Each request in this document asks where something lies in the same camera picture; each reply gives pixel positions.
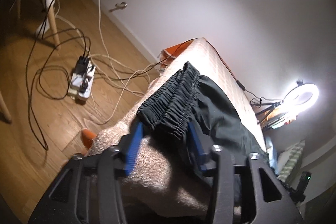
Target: green striped cloth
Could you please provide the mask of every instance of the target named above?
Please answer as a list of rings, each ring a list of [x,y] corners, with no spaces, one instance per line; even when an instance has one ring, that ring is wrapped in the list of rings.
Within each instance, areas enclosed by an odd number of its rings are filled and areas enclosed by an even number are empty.
[[[282,182],[286,182],[288,176],[292,173],[298,161],[300,161],[304,147],[305,147],[305,141],[301,141],[300,143],[297,143],[296,145],[290,148],[291,151],[289,158],[279,173],[278,176],[279,180],[281,180]]]

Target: garment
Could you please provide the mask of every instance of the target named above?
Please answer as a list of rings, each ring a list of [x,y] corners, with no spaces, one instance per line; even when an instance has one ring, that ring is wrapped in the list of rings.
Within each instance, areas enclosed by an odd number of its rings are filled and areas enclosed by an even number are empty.
[[[256,152],[267,159],[223,90],[189,62],[142,103],[137,117],[160,144],[176,149],[197,175],[200,174],[192,166],[186,145],[189,121],[196,122],[203,134],[231,153],[247,156]]]

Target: mattress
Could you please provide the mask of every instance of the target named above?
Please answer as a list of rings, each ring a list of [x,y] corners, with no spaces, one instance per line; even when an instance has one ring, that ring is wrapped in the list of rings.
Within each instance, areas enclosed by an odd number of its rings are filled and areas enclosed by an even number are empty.
[[[204,38],[199,38],[182,52],[149,87],[144,97],[113,127],[101,131],[88,155],[101,153],[117,144],[129,133],[138,107],[165,83],[185,62],[189,61],[201,75],[210,77],[227,95],[238,112],[241,123],[254,135],[266,151],[263,134],[244,92],[221,62],[216,51]],[[122,181],[122,194],[144,203],[165,217],[205,215],[210,189],[193,179],[172,156],[151,138],[142,140],[133,173]]]

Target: baseboard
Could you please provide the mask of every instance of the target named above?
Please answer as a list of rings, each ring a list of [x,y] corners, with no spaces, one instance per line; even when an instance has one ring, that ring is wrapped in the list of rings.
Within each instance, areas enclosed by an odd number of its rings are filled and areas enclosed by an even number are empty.
[[[98,0],[92,0],[98,6]],[[117,28],[127,37],[128,40],[138,49],[139,52],[150,62],[158,62],[158,58],[141,42],[141,40],[133,34],[113,13],[109,12],[109,8],[101,3],[101,11],[117,26]]]

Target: white wall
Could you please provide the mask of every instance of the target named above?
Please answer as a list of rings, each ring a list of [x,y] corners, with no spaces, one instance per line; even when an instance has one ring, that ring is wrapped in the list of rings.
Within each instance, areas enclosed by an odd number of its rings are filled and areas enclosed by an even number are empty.
[[[318,102],[272,133],[279,150],[306,139],[305,153],[334,135],[335,0],[102,0],[126,1],[117,20],[156,57],[168,46],[206,37],[248,90],[283,97],[298,78],[318,85]]]
[[[311,172],[310,181],[304,192],[306,195],[304,203],[316,198],[336,183],[336,146],[330,152],[331,153],[326,155],[323,160],[308,165],[300,170],[300,174],[293,181],[292,186],[296,188],[299,183],[301,172]]]

